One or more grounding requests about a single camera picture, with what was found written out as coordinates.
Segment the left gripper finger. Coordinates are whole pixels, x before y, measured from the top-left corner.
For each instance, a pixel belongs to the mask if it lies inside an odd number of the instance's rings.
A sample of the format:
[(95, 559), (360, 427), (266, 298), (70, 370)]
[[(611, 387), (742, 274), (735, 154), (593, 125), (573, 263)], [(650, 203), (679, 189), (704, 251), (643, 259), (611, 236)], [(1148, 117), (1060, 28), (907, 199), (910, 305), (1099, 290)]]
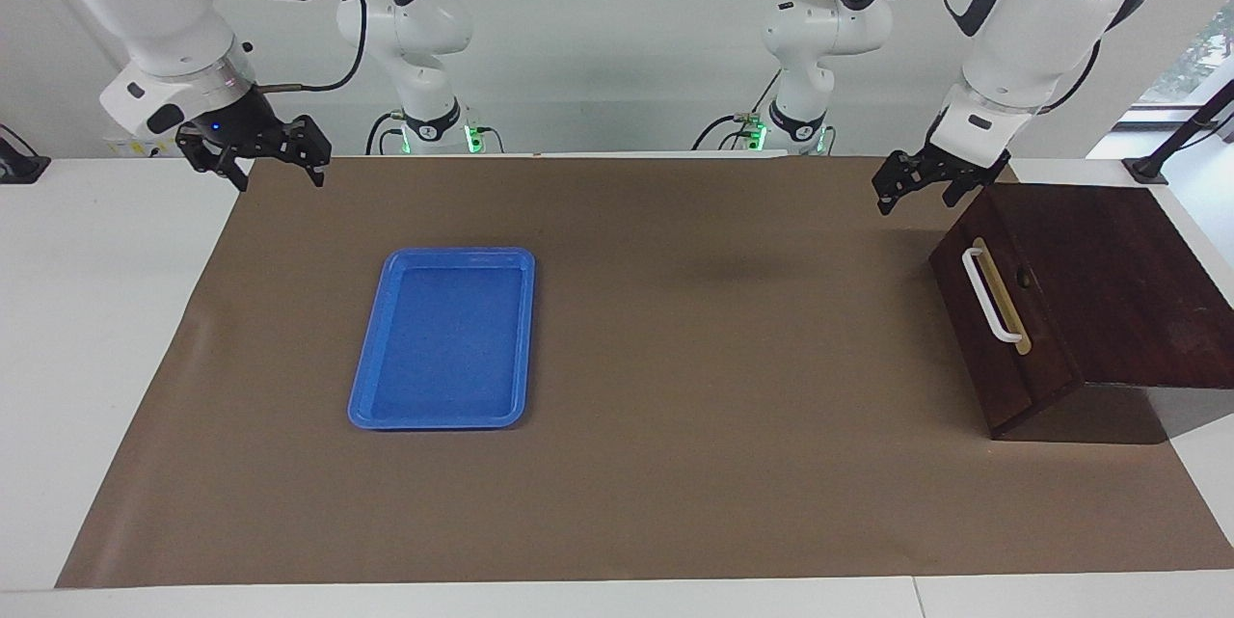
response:
[(872, 191), (877, 197), (877, 208), (884, 217), (892, 213), (900, 199), (923, 187), (921, 184), (921, 152), (893, 149), (872, 175)]
[(945, 176), (945, 187), (942, 192), (942, 201), (948, 208), (955, 208), (970, 192), (979, 192), (981, 189), (991, 186), (1000, 180), (1000, 174), (995, 173), (951, 173)]

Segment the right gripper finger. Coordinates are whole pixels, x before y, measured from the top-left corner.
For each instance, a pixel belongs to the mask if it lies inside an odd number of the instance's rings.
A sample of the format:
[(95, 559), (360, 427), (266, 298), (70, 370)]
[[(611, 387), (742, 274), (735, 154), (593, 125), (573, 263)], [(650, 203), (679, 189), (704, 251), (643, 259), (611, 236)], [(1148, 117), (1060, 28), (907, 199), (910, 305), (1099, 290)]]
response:
[(251, 176), (234, 162), (232, 148), (215, 152), (202, 136), (176, 136), (176, 147), (190, 167), (197, 173), (225, 178), (238, 192), (246, 192)]
[(283, 164), (300, 167), (313, 187), (323, 187), (332, 160), (331, 141), (310, 116), (283, 122), (271, 131), (271, 155)]

